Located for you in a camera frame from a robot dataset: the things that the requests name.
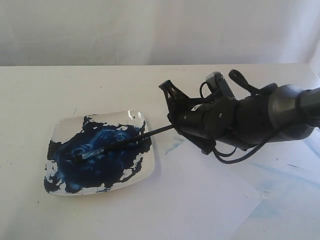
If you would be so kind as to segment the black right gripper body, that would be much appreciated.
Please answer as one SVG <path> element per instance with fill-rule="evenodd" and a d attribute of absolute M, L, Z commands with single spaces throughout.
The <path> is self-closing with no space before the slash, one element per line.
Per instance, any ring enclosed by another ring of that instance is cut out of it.
<path fill-rule="evenodd" d="M 179 130 L 196 130 L 211 140 L 222 137 L 231 128 L 238 100 L 221 97 L 213 103 L 192 98 L 188 117 L 172 117 L 172 125 Z"/>

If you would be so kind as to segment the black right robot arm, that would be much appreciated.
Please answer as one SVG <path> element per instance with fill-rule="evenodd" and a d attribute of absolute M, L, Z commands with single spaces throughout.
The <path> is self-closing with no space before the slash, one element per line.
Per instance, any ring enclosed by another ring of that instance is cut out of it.
<path fill-rule="evenodd" d="M 210 95 L 191 98 L 170 80 L 160 85 L 168 120 L 204 154 L 222 142 L 246 151 L 262 142 L 302 140 L 320 125 L 320 90 L 267 85 L 237 100 L 228 84 L 209 83 Z"/>

